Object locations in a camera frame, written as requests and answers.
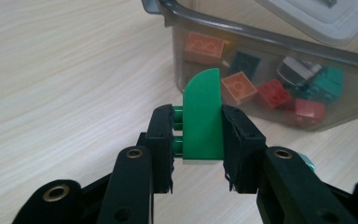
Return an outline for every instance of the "container lid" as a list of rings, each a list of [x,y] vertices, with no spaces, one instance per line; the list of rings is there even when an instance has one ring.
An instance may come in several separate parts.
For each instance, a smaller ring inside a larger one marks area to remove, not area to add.
[[[358,0],[340,0],[335,5],[327,0],[307,0],[305,5],[302,2],[177,0],[183,7],[201,14],[358,53]]]

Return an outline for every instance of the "storage box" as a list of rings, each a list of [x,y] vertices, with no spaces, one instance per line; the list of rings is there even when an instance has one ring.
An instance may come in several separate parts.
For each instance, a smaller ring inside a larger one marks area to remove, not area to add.
[[[257,89],[255,97],[226,101],[248,115],[310,131],[358,118],[358,34],[346,45],[326,45],[256,1],[143,3],[172,27],[179,90],[217,67],[222,79],[244,73]],[[278,93],[260,91],[270,87]]]

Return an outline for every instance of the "wooden table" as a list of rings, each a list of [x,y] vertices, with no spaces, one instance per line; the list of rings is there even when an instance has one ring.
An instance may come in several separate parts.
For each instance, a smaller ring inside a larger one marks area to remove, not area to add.
[[[141,1],[0,0],[0,223],[55,179],[110,173],[159,105],[182,104],[171,30]],[[358,182],[358,119],[308,133],[251,118],[269,146],[307,154],[325,182]],[[254,195],[228,191],[222,162],[175,162],[155,223],[260,223]]]

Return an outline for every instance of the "metal screw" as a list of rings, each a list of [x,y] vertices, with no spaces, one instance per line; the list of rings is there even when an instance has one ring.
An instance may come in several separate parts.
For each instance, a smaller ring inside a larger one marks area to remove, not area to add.
[[[143,155],[143,151],[141,149],[131,149],[126,153],[126,156],[131,159],[139,158]]]
[[[282,159],[292,159],[293,156],[288,151],[279,149],[274,151],[275,156],[282,158]]]
[[[43,200],[48,203],[57,202],[69,193],[69,187],[65,184],[54,186],[43,194]]]

